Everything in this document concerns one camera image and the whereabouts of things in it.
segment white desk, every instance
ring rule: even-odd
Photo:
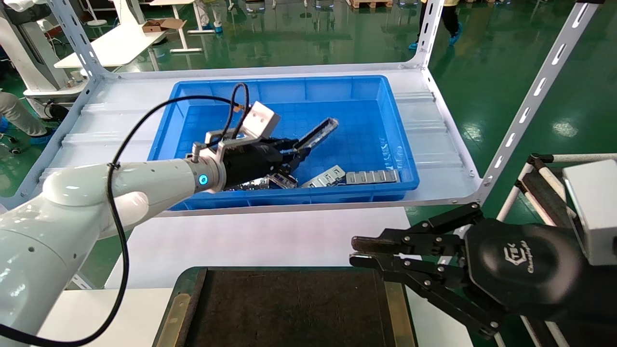
[[[194,266],[349,266],[354,235],[408,228],[402,207],[263,214],[159,217],[137,226],[128,240],[129,288],[171,288]],[[117,288],[122,260],[106,288]],[[420,347],[472,347],[469,333],[408,290]]]
[[[79,340],[98,329],[114,305],[117,290],[65,290],[38,336]],[[151,347],[165,314],[172,288],[127,290],[118,315],[107,331],[88,347]]]
[[[180,19],[180,15],[178,14],[178,5],[188,5],[193,4],[193,11],[195,11],[195,18],[197,18],[197,28],[198,30],[189,30],[190,33],[209,33],[210,30],[203,30],[201,27],[201,21],[199,20],[199,12],[197,11],[197,4],[195,0],[153,0],[150,2],[150,6],[171,6],[173,9],[173,16],[176,19]],[[192,53],[192,52],[201,52],[203,49],[201,48],[188,48],[186,44],[186,38],[184,37],[184,30],[182,28],[178,29],[178,34],[180,34],[180,41],[182,41],[182,48],[170,49],[169,51],[172,53]]]
[[[140,24],[122,24],[92,42],[92,48],[104,67],[127,65],[165,34],[144,33]],[[156,60],[152,61],[154,70],[158,71]],[[73,53],[54,64],[58,69],[81,68],[82,62]]]

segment cardboard box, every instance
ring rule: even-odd
[[[148,20],[141,29],[145,33],[158,33],[167,29],[180,29],[186,23],[185,20],[176,18],[164,18],[156,20]]]

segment person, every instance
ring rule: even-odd
[[[441,11],[441,19],[444,21],[445,29],[450,33],[449,43],[450,46],[458,41],[463,31],[463,25],[458,21],[457,15],[458,0],[445,0],[444,9]],[[420,31],[424,25],[424,13],[426,12],[426,0],[422,0],[422,9],[420,10]],[[409,50],[414,51],[418,49],[418,40],[420,39],[420,32],[418,32],[418,38],[415,42],[409,45]]]
[[[33,144],[47,143],[51,138],[52,130],[45,128],[13,94],[0,91],[0,115],[28,134]]]
[[[208,7],[212,9],[214,15],[214,32],[223,32],[223,22],[221,21],[221,4],[218,0],[196,0],[199,21],[204,30],[212,30],[210,18],[208,17]]]

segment blue plastic bin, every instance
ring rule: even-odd
[[[383,76],[271,78],[261,80],[178,82],[170,98],[214,95],[229,98],[237,82],[281,116],[274,137],[301,138],[327,117],[338,128],[293,173],[299,185],[334,165],[346,172],[397,169],[399,183],[338,185],[324,188],[269,189],[198,193],[171,210],[288,204],[397,201],[420,182],[392,90]],[[244,93],[236,100],[244,102]],[[167,106],[148,160],[184,158],[194,141],[222,129],[229,105],[187,100]],[[236,115],[232,126],[239,120]]]

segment black cable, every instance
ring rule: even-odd
[[[114,201],[114,194],[113,194],[113,190],[112,190],[112,177],[114,174],[114,170],[117,170],[120,168],[120,163],[119,163],[119,159],[120,159],[120,155],[122,155],[122,152],[124,152],[126,146],[128,145],[128,142],[131,140],[131,138],[133,137],[133,135],[135,135],[135,133],[137,132],[137,130],[142,126],[142,124],[152,115],[154,114],[156,111],[158,111],[159,109],[161,109],[164,106],[167,106],[169,104],[172,104],[174,102],[178,102],[178,101],[184,101],[184,100],[192,100],[192,99],[208,99],[208,100],[215,100],[215,101],[223,101],[223,102],[227,102],[230,105],[230,116],[227,118],[227,121],[225,123],[225,128],[223,129],[223,134],[225,134],[227,132],[227,129],[229,129],[229,126],[231,124],[232,118],[233,118],[233,107],[234,106],[240,106],[239,104],[225,99],[225,98],[219,98],[218,96],[209,96],[209,95],[189,95],[189,96],[182,96],[180,98],[174,98],[174,99],[169,99],[165,102],[162,102],[158,105],[156,105],[154,108],[152,108],[150,111],[148,111],[148,113],[146,113],[140,120],[139,122],[137,122],[137,124],[133,127],[133,129],[131,129],[131,131],[128,133],[128,135],[126,136],[126,138],[124,139],[124,141],[122,142],[122,144],[120,145],[120,147],[118,148],[118,151],[116,152],[114,159],[112,160],[112,162],[108,163],[109,166],[109,170],[107,171],[107,184],[106,184],[106,196],[107,196],[107,200],[109,203],[109,207],[112,213],[112,218],[114,220],[114,224],[116,226],[116,229],[118,230],[118,236],[120,237],[120,247],[122,249],[122,279],[120,281],[120,288],[118,289],[118,296],[116,297],[116,300],[114,302],[114,306],[112,307],[111,311],[109,312],[109,315],[107,316],[107,319],[105,320],[105,322],[103,322],[103,324],[101,325],[101,327],[99,327],[92,335],[83,338],[81,340],[77,340],[77,341],[55,341],[55,340],[49,340],[46,338],[41,338],[35,335],[31,335],[29,333],[25,333],[25,332],[21,332],[20,330],[8,327],[6,325],[0,324],[0,336],[6,337],[8,339],[20,342],[20,343],[25,343],[27,345],[35,345],[35,346],[40,346],[40,347],[80,347],[83,346],[87,343],[90,343],[92,341],[94,341],[95,339],[97,339],[99,336],[101,336],[106,330],[107,328],[109,328],[109,325],[112,323],[112,321],[115,319],[115,316],[118,314],[118,310],[120,309],[120,305],[122,304],[122,299],[124,298],[124,294],[126,292],[126,285],[128,283],[128,269],[129,269],[129,261],[128,261],[128,245],[126,242],[126,235],[124,232],[124,228],[122,227],[122,222],[120,221],[120,215],[118,213],[118,209],[116,207],[115,201]],[[221,138],[217,139],[216,141],[211,142],[210,144],[208,144],[208,147],[211,147],[215,144],[217,144],[223,137],[221,136]]]
[[[51,114],[47,114],[47,108],[49,107],[49,105],[51,105],[51,101],[48,102],[47,104],[45,104],[45,108],[43,109],[43,113],[45,113],[45,115],[48,115],[49,118],[53,119],[53,117],[51,116]]]
[[[233,91],[231,92],[231,102],[236,102],[236,92],[238,91],[238,89],[240,89],[240,87],[244,87],[244,113],[242,114],[242,117],[240,118],[240,121],[238,122],[238,126],[233,131],[233,134],[231,134],[232,139],[235,139],[236,136],[238,135],[238,132],[240,131],[240,126],[242,125],[242,123],[244,123],[244,119],[246,118],[246,116],[249,114],[249,111],[251,110],[249,107],[249,87],[246,85],[246,83],[240,82],[236,86],[233,87]],[[230,118],[232,117],[231,115],[232,111],[233,111],[233,107],[230,109]]]

